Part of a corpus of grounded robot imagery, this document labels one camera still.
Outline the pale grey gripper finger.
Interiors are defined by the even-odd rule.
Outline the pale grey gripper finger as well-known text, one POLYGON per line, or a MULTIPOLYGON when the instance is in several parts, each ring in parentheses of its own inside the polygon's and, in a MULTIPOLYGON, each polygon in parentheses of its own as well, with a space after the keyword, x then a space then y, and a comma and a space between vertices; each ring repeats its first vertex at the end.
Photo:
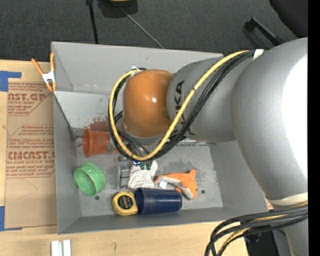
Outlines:
POLYGON ((129 182, 129 166, 126 162, 119 164, 119 187, 126 187, 129 182))

